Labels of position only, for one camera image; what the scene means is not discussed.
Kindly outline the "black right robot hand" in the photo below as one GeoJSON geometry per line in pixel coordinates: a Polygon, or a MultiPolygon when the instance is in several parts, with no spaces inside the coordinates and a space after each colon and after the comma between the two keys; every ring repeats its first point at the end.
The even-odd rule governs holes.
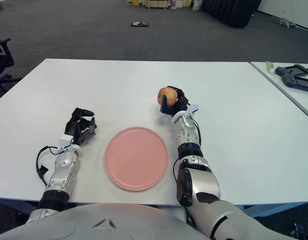
{"type": "Polygon", "coordinates": [[[172,117],[179,111],[185,111],[190,105],[184,92],[174,86],[161,88],[158,92],[157,102],[160,105],[160,112],[172,117]]]}

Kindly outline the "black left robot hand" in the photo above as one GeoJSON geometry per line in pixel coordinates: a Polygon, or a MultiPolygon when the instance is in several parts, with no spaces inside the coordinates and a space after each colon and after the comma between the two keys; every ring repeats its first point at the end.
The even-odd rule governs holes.
{"type": "Polygon", "coordinates": [[[73,137],[72,144],[80,146],[96,135],[96,128],[94,113],[77,107],[67,122],[64,133],[73,137]]]}

